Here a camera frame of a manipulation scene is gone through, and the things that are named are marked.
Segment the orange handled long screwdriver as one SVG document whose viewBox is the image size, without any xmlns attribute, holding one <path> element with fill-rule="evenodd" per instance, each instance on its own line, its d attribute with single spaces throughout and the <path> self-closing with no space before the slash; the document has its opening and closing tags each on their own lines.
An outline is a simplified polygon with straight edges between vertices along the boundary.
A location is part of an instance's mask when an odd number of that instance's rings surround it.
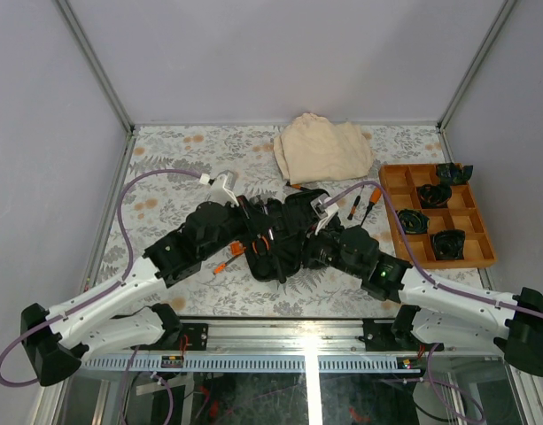
<svg viewBox="0 0 543 425">
<path fill-rule="evenodd" d="M 371 213 L 373 208 L 376 206 L 376 204 L 378 203 L 378 201 L 382 197 L 382 195 L 383 195 L 382 191 L 379 188 L 374 189 L 374 191 L 372 192 L 372 194 L 369 197 L 368 206 L 367 206 L 367 209 L 366 209 L 366 211 L 365 211 L 365 213 L 364 213 L 364 215 L 362 217 L 360 226 L 364 225 L 365 220 L 367 219 L 367 217 L 369 216 L 369 214 Z"/>
</svg>

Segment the floral table mat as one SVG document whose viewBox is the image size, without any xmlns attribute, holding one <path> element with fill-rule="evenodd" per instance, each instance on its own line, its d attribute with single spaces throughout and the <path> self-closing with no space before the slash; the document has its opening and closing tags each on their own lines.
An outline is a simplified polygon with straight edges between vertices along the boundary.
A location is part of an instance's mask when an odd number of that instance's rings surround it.
<svg viewBox="0 0 543 425">
<path fill-rule="evenodd" d="M 99 244 L 87 284 L 94 286 L 128 265 L 207 197 L 187 170 L 217 174 L 230 170 L 234 191 L 248 197 L 282 199 L 291 193 L 275 160 L 281 126 L 143 126 L 123 153 L 115 175 L 113 218 Z M 391 301 L 370 297 L 357 279 L 335 269 L 302 270 L 286 283 L 257 282 L 245 259 L 219 274 L 229 250 L 211 257 L 200 272 L 178 283 L 166 301 L 181 315 L 305 318 L 389 318 Z"/>
</svg>

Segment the cream cloth bag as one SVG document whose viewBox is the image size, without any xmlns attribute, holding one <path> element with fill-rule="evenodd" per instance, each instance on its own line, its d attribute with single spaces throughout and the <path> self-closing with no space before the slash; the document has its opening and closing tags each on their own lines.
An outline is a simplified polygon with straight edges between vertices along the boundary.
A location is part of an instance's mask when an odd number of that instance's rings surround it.
<svg viewBox="0 0 543 425">
<path fill-rule="evenodd" d="M 294 184 L 364 177 L 374 162 L 360 126 L 349 121 L 334 124 L 308 112 L 274 139 L 273 149 L 283 178 Z"/>
</svg>

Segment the dark tape roll top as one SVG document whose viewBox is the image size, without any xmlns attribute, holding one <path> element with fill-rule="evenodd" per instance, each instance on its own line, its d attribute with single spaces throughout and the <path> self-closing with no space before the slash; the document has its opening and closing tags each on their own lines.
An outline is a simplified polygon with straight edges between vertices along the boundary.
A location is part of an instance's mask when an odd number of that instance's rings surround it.
<svg viewBox="0 0 543 425">
<path fill-rule="evenodd" d="M 436 176 L 441 184 L 458 186 L 467 184 L 473 174 L 474 166 L 461 166 L 453 162 L 436 165 Z"/>
</svg>

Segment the dark green tool case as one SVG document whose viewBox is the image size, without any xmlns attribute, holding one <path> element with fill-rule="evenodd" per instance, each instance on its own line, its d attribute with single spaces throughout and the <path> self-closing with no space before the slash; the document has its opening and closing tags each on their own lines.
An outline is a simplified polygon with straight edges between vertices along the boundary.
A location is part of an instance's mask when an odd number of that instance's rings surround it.
<svg viewBox="0 0 543 425">
<path fill-rule="evenodd" d="M 285 283 L 300 270 L 307 237 L 320 221 L 313 205 L 329 195 L 325 189 L 307 189 L 284 200 L 237 198 L 247 228 L 239 241 L 256 281 Z"/>
</svg>

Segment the orange compartment tray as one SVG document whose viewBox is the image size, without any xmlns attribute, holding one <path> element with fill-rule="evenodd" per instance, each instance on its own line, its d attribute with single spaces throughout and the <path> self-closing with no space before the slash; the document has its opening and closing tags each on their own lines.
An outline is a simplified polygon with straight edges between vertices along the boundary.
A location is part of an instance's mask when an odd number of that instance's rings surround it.
<svg viewBox="0 0 543 425">
<path fill-rule="evenodd" d="M 497 257 L 470 185 L 450 186 L 452 196 L 447 208 L 422 208 L 417 189 L 424 184 L 440 184 L 437 164 L 386 165 L 379 171 L 381 185 L 392 201 L 386 207 L 396 256 L 410 259 L 406 246 L 426 269 L 483 268 L 496 263 Z M 421 211 L 429 219 L 428 232 L 407 235 L 397 212 L 402 209 Z M 466 234 L 462 260 L 436 260 L 431 236 L 443 230 L 459 229 Z"/>
</svg>

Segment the dark tape roll bottom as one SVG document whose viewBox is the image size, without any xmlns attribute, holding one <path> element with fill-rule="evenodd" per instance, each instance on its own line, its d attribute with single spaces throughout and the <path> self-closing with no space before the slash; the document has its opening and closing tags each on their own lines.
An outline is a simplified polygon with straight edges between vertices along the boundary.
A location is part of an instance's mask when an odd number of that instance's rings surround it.
<svg viewBox="0 0 543 425">
<path fill-rule="evenodd" d="M 443 230 L 431 236 L 436 260 L 462 260 L 466 234 L 463 230 Z"/>
</svg>

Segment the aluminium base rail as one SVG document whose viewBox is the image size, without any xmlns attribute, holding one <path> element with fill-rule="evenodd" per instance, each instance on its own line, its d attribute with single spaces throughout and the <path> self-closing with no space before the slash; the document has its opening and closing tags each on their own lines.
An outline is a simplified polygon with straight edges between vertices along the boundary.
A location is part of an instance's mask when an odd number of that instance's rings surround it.
<svg viewBox="0 0 543 425">
<path fill-rule="evenodd" d="M 302 372 L 312 359 L 322 372 L 403 372 L 433 342 L 449 356 L 498 357 L 485 329 L 437 313 L 419 312 L 422 336 L 407 339 L 396 319 L 186 321 L 184 349 L 143 348 L 103 354 L 86 370 L 144 372 Z"/>
</svg>

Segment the dark tape roll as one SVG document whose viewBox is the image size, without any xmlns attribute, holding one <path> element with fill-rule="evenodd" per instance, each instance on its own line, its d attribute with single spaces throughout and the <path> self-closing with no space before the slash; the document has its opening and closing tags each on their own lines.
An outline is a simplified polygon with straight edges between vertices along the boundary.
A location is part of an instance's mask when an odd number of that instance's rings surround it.
<svg viewBox="0 0 543 425">
<path fill-rule="evenodd" d="M 453 162 L 436 165 L 436 176 L 441 184 L 458 186 L 467 184 L 473 174 L 474 166 L 461 166 Z"/>
<path fill-rule="evenodd" d="M 430 219 L 421 211 L 402 209 L 397 212 L 399 224 L 407 235 L 421 235 L 428 232 Z"/>
<path fill-rule="evenodd" d="M 431 236 L 436 260 L 462 260 L 466 234 L 463 230 L 443 230 Z"/>
<path fill-rule="evenodd" d="M 422 208 L 447 208 L 447 202 L 452 196 L 452 189 L 445 184 L 424 184 L 417 189 L 417 196 Z"/>
</svg>

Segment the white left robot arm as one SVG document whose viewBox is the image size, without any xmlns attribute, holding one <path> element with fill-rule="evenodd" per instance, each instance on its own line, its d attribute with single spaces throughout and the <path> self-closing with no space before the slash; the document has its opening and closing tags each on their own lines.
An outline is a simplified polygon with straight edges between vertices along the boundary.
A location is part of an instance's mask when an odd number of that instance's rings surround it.
<svg viewBox="0 0 543 425">
<path fill-rule="evenodd" d="M 136 301 L 164 294 L 197 273 L 201 265 L 247 235 L 246 197 L 234 203 L 206 201 L 176 230 L 159 239 L 130 269 L 95 288 L 48 309 L 34 303 L 21 313 L 21 342 L 35 382 L 43 387 L 64 381 L 93 355 L 131 345 L 180 343 L 181 323 L 157 303 L 140 313 L 120 312 Z"/>
</svg>

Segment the orange utility knife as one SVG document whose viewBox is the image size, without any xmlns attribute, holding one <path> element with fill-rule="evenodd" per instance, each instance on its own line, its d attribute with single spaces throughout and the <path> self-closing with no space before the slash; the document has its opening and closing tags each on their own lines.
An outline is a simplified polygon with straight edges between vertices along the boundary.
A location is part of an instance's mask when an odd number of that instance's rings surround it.
<svg viewBox="0 0 543 425">
<path fill-rule="evenodd" d="M 225 270 L 229 265 L 231 265 L 235 260 L 236 260 L 235 258 L 232 258 L 232 259 L 229 259 L 229 260 L 226 261 L 226 262 L 221 263 L 220 265 L 218 265 L 218 266 L 214 269 L 213 273 L 214 273 L 214 274 L 219 274 L 219 273 L 221 273 L 221 272 L 222 272 L 223 270 Z"/>
</svg>

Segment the orange black needle-nose pliers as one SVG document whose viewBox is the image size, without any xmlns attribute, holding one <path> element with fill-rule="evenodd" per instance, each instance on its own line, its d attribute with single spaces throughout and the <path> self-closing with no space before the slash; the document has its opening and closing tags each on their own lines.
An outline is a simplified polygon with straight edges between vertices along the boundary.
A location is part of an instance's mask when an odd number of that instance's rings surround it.
<svg viewBox="0 0 543 425">
<path fill-rule="evenodd" d="M 256 257 L 266 257 L 270 254 L 270 242 L 261 236 L 252 242 L 252 251 Z"/>
</svg>

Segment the steel claw hammer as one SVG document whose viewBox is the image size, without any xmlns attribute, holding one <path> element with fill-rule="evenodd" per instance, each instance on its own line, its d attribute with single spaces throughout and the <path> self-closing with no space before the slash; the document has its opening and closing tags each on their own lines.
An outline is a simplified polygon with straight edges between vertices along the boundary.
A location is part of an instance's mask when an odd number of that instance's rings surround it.
<svg viewBox="0 0 543 425">
<path fill-rule="evenodd" d="M 283 248 L 283 243 L 289 232 L 283 214 L 283 204 L 275 198 L 264 199 L 261 196 L 254 197 L 252 203 L 256 211 L 254 240 L 265 236 L 270 242 L 268 256 L 256 257 L 252 251 L 253 262 L 250 265 L 252 275 L 259 282 L 285 283 L 286 263 L 289 257 Z"/>
</svg>

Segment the small precision screwdriver by bag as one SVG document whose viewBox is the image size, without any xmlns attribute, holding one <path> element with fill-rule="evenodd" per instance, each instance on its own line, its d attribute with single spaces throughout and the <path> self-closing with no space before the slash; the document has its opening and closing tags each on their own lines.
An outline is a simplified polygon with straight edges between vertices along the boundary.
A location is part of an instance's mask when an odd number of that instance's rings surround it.
<svg viewBox="0 0 543 425">
<path fill-rule="evenodd" d="M 285 183 L 285 186 L 286 187 L 289 187 L 289 188 L 292 188 L 292 189 L 296 189 L 296 190 L 299 190 L 299 191 L 309 191 L 309 190 L 313 190 L 311 188 L 308 188 L 304 185 L 301 185 L 301 184 L 295 184 L 295 183 L 291 183 L 290 181 L 287 181 Z"/>
</svg>

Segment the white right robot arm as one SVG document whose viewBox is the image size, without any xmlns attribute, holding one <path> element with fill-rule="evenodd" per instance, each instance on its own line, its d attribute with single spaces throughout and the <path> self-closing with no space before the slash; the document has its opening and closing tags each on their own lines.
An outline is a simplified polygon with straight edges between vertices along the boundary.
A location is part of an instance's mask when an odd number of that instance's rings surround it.
<svg viewBox="0 0 543 425">
<path fill-rule="evenodd" d="M 534 289 L 481 290 L 434 276 L 381 252 L 378 241 L 358 226 L 310 235 L 302 258 L 307 268 L 333 267 L 359 279 L 377 300 L 413 307 L 391 329 L 401 349 L 422 343 L 490 352 L 543 377 L 543 295 Z"/>
</svg>

